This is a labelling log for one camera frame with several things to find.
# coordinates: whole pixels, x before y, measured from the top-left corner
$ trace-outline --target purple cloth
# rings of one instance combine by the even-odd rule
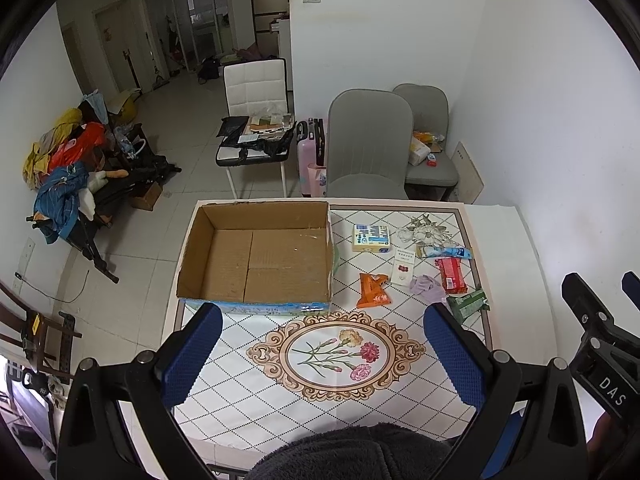
[[[409,290],[414,294],[420,294],[427,305],[433,303],[447,304],[447,293],[442,288],[442,284],[426,274],[412,279]]]

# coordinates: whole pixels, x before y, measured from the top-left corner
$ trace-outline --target gray fleece fabric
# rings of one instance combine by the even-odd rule
[[[425,480],[451,446],[393,424],[303,438],[265,456],[246,480]]]

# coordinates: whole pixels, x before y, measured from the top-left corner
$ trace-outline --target gray chair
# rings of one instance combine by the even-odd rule
[[[401,84],[394,88],[394,93],[409,103],[414,113],[414,130],[444,135],[445,140],[441,143],[444,149],[449,130],[449,103],[444,92],[435,86]],[[434,155],[438,161],[435,167],[427,166],[426,163],[419,166],[409,164],[406,182],[445,187],[447,189],[442,199],[446,200],[458,184],[458,170],[444,152]]]
[[[414,116],[392,92],[347,90],[329,108],[327,196],[406,200]]]

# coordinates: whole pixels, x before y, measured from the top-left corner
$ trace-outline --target red plastic bag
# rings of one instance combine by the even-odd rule
[[[80,137],[60,145],[49,161],[49,173],[60,166],[69,166],[77,162],[94,146],[103,144],[104,126],[99,123],[88,123]]]

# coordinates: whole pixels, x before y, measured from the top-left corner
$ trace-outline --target open cardboard box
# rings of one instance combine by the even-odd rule
[[[333,260],[327,202],[204,205],[188,233],[177,296],[227,313],[328,311]]]

